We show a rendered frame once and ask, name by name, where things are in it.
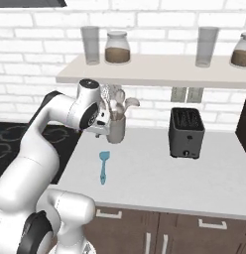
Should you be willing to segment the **clear drinking glass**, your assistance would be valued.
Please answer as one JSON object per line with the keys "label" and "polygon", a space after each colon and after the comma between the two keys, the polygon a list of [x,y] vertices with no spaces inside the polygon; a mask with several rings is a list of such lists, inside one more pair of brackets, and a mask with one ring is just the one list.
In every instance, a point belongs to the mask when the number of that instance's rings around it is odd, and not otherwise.
{"label": "clear drinking glass", "polygon": [[199,27],[195,65],[210,67],[215,44],[219,33],[218,27]]}
{"label": "clear drinking glass", "polygon": [[99,28],[84,26],[81,28],[82,42],[87,64],[99,64]]}

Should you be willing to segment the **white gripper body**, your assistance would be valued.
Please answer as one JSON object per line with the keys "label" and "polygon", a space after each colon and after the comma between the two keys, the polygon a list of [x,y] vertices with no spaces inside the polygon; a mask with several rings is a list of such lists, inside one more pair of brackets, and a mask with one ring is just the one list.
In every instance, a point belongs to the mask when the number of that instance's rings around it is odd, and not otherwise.
{"label": "white gripper body", "polygon": [[86,132],[95,133],[98,135],[108,135],[110,130],[109,130],[109,125],[93,124],[92,126],[86,129]]}

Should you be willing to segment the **brown cupboard door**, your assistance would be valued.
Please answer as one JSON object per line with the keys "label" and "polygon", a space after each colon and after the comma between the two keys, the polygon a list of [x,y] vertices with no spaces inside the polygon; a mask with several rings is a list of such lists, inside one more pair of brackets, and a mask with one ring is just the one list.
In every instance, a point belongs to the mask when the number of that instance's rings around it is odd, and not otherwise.
{"label": "brown cupboard door", "polygon": [[150,254],[155,254],[156,240],[151,230],[134,227],[85,226],[84,232],[95,248],[96,254],[145,254],[146,232],[150,232]]}
{"label": "brown cupboard door", "polygon": [[246,254],[246,236],[190,230],[163,233],[156,254],[162,252],[164,234],[169,237],[167,254]]}

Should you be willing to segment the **beige wall shelf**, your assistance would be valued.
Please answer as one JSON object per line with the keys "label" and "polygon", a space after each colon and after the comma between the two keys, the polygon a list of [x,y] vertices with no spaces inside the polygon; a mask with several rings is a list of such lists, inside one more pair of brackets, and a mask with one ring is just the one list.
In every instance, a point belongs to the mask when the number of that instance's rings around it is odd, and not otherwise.
{"label": "beige wall shelf", "polygon": [[246,89],[246,68],[229,64],[229,57],[214,57],[210,67],[197,67],[194,56],[133,55],[125,64],[88,65],[84,55],[69,63],[58,83],[91,78],[103,84]]}

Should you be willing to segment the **beige utensil pot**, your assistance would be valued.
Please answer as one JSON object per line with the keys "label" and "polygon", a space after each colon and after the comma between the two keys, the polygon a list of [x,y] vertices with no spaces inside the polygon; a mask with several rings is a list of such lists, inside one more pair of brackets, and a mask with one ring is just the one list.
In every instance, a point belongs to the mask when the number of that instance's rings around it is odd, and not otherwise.
{"label": "beige utensil pot", "polygon": [[120,120],[110,122],[110,133],[106,136],[107,141],[111,144],[121,143],[125,137],[126,117]]}

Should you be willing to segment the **dark grey toaster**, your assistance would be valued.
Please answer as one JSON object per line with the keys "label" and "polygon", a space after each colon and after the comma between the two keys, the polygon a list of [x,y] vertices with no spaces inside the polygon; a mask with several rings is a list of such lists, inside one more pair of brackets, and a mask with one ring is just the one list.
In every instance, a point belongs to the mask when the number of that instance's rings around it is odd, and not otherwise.
{"label": "dark grey toaster", "polygon": [[204,132],[197,109],[172,108],[169,125],[170,155],[174,158],[198,159]]}

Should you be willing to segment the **brown drawer front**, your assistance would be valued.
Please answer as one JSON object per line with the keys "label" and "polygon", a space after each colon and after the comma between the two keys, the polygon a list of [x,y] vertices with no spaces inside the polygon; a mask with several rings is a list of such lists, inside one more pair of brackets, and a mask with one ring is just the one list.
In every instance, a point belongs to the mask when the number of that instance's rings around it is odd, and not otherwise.
{"label": "brown drawer front", "polygon": [[[198,226],[199,218],[206,223],[214,223],[214,224],[220,224],[221,221],[225,221],[227,223],[227,230],[201,228]],[[206,232],[221,231],[223,233],[231,233],[239,236],[246,236],[246,220],[241,219],[163,212],[160,215],[160,224],[163,225],[165,229],[185,229]]]}
{"label": "brown drawer front", "polygon": [[117,213],[119,210],[122,211],[121,219],[96,217],[95,214],[95,220],[99,221],[100,223],[137,227],[138,229],[156,228],[158,225],[159,214],[157,212],[104,206],[98,206],[96,210],[97,209],[100,209],[102,212],[105,213],[114,214]]}

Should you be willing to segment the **metal whisk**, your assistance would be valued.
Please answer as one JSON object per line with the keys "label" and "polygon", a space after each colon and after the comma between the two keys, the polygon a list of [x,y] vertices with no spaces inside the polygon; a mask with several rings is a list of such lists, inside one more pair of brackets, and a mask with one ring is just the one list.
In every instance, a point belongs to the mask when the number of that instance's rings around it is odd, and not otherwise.
{"label": "metal whisk", "polygon": [[120,85],[116,84],[101,84],[101,97],[105,102],[109,102],[114,99],[116,92],[121,88]]}

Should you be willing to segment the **beige wooden spoon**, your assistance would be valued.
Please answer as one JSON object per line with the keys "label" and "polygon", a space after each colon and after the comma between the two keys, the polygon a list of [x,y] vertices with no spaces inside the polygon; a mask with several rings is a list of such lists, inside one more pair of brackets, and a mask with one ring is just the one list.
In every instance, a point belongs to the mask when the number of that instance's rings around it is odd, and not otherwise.
{"label": "beige wooden spoon", "polygon": [[124,114],[124,106],[123,102],[125,100],[125,91],[123,89],[119,89],[115,94],[115,100],[116,100],[116,113],[115,113],[115,119],[120,120],[123,117]]}
{"label": "beige wooden spoon", "polygon": [[124,110],[123,112],[126,112],[126,110],[130,107],[130,106],[139,106],[140,105],[140,101],[135,98],[135,97],[129,97],[125,100],[125,104],[124,104]]}

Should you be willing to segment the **blue spatula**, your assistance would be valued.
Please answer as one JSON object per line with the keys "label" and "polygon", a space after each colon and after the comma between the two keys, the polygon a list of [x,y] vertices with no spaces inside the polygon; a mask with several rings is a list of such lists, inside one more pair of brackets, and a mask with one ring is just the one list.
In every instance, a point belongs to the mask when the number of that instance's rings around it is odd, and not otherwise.
{"label": "blue spatula", "polygon": [[106,161],[110,158],[109,151],[103,151],[99,153],[99,158],[101,160],[101,173],[100,173],[100,182],[104,185],[106,182]]}

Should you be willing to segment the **black hob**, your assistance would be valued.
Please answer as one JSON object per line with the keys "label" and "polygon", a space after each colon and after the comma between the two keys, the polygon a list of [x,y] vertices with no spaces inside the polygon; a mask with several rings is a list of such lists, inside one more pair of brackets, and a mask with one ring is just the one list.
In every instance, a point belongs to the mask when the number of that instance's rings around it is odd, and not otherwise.
{"label": "black hob", "polygon": [[[26,129],[27,123],[0,122],[0,178],[17,157],[20,142]],[[60,158],[60,168],[51,181],[52,185],[56,185],[62,177],[81,133],[63,125],[48,125],[43,131],[43,136],[54,146]]]}

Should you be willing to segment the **grey wall socket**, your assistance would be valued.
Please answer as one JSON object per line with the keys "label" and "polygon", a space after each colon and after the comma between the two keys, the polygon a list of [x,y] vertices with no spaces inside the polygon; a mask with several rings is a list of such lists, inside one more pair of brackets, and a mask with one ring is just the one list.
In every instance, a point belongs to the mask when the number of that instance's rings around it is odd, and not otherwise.
{"label": "grey wall socket", "polygon": [[200,103],[202,100],[203,88],[202,87],[190,87],[187,94],[187,103]]}
{"label": "grey wall socket", "polygon": [[185,87],[173,87],[171,93],[171,102],[184,102],[186,96]]}

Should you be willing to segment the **glass jar with brown contents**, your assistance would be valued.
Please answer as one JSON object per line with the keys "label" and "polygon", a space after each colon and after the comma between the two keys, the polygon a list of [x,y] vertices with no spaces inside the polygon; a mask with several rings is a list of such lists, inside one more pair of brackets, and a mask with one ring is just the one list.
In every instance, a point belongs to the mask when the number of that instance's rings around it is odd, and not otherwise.
{"label": "glass jar with brown contents", "polygon": [[246,32],[241,34],[232,53],[230,62],[236,66],[246,67]]}
{"label": "glass jar with brown contents", "polygon": [[124,31],[110,31],[107,33],[105,46],[105,60],[111,64],[125,64],[130,61],[131,52]]}

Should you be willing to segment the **dark extractor hood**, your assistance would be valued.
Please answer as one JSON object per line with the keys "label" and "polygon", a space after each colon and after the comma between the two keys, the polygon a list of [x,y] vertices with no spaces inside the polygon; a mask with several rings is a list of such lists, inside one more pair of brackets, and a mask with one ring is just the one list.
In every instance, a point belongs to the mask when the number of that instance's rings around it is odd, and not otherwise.
{"label": "dark extractor hood", "polygon": [[62,8],[66,6],[64,0],[0,0],[0,8]]}

